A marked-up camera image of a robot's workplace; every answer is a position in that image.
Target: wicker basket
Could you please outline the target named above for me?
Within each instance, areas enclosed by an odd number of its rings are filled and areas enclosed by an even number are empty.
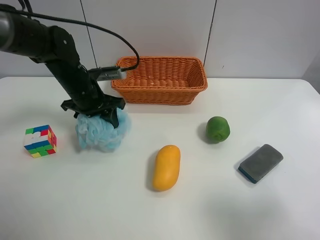
[[[136,57],[123,57],[117,65],[130,67]],[[113,80],[117,90],[131,104],[191,104],[208,87],[202,62],[196,57],[144,56],[137,69],[124,80]]]

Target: toy lime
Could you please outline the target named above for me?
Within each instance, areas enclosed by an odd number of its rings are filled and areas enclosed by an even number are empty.
[[[221,116],[214,116],[206,124],[206,137],[213,144],[226,140],[230,135],[230,127],[227,120]]]

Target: blue bath sponge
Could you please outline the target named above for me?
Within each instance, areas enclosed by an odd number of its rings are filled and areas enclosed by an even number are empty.
[[[110,122],[99,115],[87,117],[79,114],[75,131],[82,149],[97,146],[102,151],[117,149],[130,128],[130,119],[126,112],[117,108],[119,126],[114,128]]]

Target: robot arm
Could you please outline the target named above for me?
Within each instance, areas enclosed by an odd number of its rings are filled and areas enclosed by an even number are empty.
[[[9,5],[0,7],[15,10]],[[81,65],[74,39],[63,28],[47,27],[37,20],[0,11],[0,51],[44,63],[71,98],[61,107],[75,111],[75,118],[78,114],[100,115],[118,127],[117,108],[123,109],[125,101],[103,93],[96,81],[99,74],[94,77]],[[120,67],[109,70],[118,72]]]

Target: yellow mango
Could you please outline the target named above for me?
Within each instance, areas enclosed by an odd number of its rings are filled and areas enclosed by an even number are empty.
[[[161,148],[155,158],[152,186],[157,191],[172,188],[179,176],[180,149],[175,145]]]

